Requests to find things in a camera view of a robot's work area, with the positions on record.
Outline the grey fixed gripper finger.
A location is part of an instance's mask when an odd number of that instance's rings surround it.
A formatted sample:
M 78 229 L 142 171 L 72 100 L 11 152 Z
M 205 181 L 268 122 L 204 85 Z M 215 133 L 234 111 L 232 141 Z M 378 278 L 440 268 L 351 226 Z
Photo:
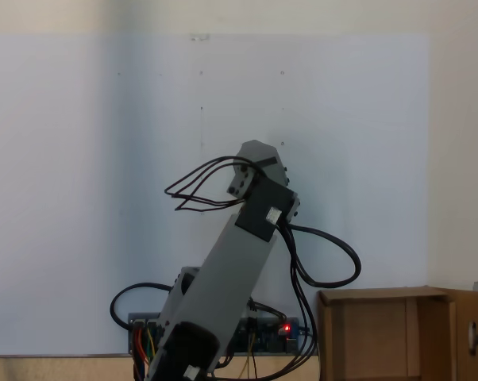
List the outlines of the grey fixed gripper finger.
M 281 162 L 279 153 L 274 146 L 258 140 L 250 140 L 243 143 L 238 155 L 256 163 L 265 160 L 268 162 L 272 162 L 273 160 L 277 163 Z

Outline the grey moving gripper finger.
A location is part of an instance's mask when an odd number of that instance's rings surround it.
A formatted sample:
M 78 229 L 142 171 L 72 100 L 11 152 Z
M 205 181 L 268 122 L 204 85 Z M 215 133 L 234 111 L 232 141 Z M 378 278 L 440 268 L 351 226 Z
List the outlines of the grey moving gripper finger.
M 247 199 L 264 172 L 255 162 L 232 162 L 232 167 L 234 176 L 227 193 L 236 199 Z

